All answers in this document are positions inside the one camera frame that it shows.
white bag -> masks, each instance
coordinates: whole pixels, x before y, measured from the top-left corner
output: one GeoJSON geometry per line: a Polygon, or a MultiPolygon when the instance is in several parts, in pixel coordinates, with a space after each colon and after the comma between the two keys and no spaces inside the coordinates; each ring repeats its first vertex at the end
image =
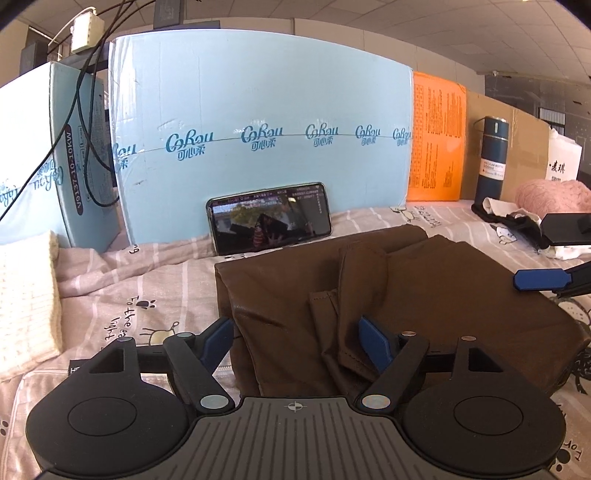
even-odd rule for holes
{"type": "Polygon", "coordinates": [[[550,131],[546,180],[576,180],[583,147],[571,138],[550,131]]]}

black plastic part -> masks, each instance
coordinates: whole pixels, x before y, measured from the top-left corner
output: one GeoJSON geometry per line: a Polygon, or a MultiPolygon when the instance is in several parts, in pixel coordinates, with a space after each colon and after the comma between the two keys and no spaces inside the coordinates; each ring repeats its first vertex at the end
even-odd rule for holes
{"type": "Polygon", "coordinates": [[[452,377],[417,394],[402,428],[435,464],[474,478],[514,478],[551,465],[566,425],[560,409],[525,378],[460,340],[452,377]]]}
{"type": "Polygon", "coordinates": [[[125,337],[42,399],[26,434],[44,469],[114,478],[167,456],[188,428],[182,403],[141,380],[135,341],[125,337]]]}
{"type": "Polygon", "coordinates": [[[548,213],[540,225],[550,245],[591,245],[591,220],[588,213],[548,213]]]}
{"type": "Polygon", "coordinates": [[[26,72],[30,72],[45,63],[47,63],[47,43],[35,41],[21,50],[21,63],[18,74],[25,75],[26,72]]]}

bottle label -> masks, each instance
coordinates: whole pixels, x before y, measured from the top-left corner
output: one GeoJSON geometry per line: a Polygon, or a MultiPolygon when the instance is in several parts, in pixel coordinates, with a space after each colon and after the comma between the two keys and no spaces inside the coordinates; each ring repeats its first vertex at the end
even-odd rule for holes
{"type": "Polygon", "coordinates": [[[503,181],[505,179],[505,164],[496,161],[480,159],[480,175],[493,180],[503,181]]]}

ribbed gray plate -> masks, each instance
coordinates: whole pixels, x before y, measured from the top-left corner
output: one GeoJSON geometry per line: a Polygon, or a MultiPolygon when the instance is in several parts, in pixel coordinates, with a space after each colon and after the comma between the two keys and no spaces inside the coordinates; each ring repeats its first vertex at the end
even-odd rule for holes
{"type": "MultiPolygon", "coordinates": [[[[197,422],[187,442],[129,480],[457,480],[420,458],[385,418],[344,398],[247,398],[197,422]]],[[[553,480],[548,471],[528,480],[553,480]]],[[[51,473],[41,480],[59,480],[51,473]]]]}

black round disc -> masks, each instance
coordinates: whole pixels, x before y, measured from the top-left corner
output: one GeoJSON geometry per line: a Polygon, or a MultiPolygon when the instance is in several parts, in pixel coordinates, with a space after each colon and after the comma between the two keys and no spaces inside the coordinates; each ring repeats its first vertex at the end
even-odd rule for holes
{"type": "Polygon", "coordinates": [[[74,477],[125,476],[169,454],[189,428],[182,402],[155,385],[138,380],[115,389],[115,380],[109,385],[106,378],[82,388],[68,380],[27,419],[27,440],[44,469],[74,477]]]}
{"type": "Polygon", "coordinates": [[[513,478],[548,466],[565,432],[560,410],[542,392],[492,376],[452,379],[419,393],[402,427],[428,459],[481,478],[513,478]]]}

